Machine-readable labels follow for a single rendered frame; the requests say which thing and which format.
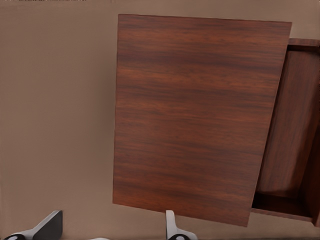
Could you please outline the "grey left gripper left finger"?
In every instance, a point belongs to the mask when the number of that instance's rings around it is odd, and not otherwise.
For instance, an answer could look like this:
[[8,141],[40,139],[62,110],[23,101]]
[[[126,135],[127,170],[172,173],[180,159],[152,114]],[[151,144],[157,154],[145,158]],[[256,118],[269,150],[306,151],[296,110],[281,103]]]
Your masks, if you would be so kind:
[[3,240],[60,240],[63,234],[63,211],[54,210],[31,229],[13,233]]

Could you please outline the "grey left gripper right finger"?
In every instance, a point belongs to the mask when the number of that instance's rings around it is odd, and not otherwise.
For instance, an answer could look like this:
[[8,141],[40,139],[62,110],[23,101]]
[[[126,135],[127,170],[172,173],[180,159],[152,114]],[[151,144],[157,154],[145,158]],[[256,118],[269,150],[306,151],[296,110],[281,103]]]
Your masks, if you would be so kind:
[[198,237],[194,233],[177,227],[173,210],[165,211],[165,221],[167,240],[198,240]]

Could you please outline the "dark wooden box lid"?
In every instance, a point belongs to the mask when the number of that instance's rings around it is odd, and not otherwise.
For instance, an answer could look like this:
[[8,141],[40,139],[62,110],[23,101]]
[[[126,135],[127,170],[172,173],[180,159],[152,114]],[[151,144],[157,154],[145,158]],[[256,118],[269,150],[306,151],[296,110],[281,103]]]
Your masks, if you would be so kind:
[[247,226],[291,28],[119,14],[112,202]]

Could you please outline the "dark wooden open box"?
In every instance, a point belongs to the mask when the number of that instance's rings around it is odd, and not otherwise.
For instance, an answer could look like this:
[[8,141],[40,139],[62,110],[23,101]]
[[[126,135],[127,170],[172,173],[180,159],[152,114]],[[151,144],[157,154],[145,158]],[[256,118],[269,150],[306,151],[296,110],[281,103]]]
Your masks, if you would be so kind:
[[252,202],[320,228],[320,40],[291,38]]

